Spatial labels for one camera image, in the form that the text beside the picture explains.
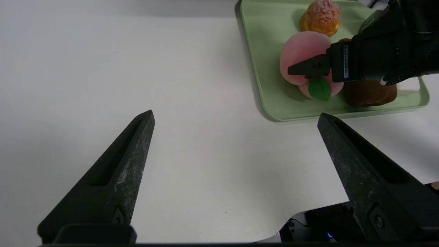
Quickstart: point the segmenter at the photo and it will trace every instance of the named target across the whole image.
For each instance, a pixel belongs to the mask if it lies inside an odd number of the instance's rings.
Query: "toy food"
[[[332,0],[315,0],[300,19],[302,31],[314,31],[333,36],[340,27],[342,8]]]
[[[305,76],[288,75],[288,67],[296,63],[305,61],[314,56],[325,54],[326,49],[331,46],[331,40],[328,36],[317,32],[300,32],[288,39],[285,44],[280,62],[281,75],[289,83],[299,86],[304,95],[310,98],[316,98],[313,92],[309,92],[309,80]],[[330,95],[333,96],[341,91],[343,83],[332,82],[331,74],[325,76],[327,84],[330,88]]]
[[[352,107],[384,105],[395,100],[396,85],[383,86],[380,80],[358,80],[345,83],[343,92],[346,103]]]

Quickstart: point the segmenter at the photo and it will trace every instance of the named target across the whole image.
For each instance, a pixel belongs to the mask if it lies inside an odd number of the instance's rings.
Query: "pastry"
[[[300,19],[302,31],[314,31],[333,36],[340,27],[342,8],[332,0],[315,0]]]
[[[352,107],[384,105],[396,99],[396,85],[383,86],[380,80],[359,80],[345,83],[346,103]]]

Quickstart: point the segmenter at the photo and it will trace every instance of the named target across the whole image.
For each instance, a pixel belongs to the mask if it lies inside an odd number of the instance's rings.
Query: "white table surface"
[[[38,223],[137,114],[156,126],[138,242],[250,242],[346,201],[316,121],[264,117],[235,0],[0,1],[0,245]],[[439,180],[430,105],[346,119],[421,182]]]

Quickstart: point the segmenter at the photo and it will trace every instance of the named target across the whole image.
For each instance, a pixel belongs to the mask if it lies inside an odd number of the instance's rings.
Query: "screw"
[[[377,215],[375,217],[375,224],[377,224],[377,227],[379,227],[379,228],[383,228],[384,227],[384,222],[383,222],[383,220],[381,219],[381,217],[379,215]]]

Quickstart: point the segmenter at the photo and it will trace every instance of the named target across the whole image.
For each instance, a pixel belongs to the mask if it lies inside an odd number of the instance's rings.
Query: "pink peach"
[[[288,39],[281,54],[281,74],[293,85],[305,84],[304,76],[288,75],[288,67],[320,54],[326,54],[331,40],[322,33],[300,32]]]

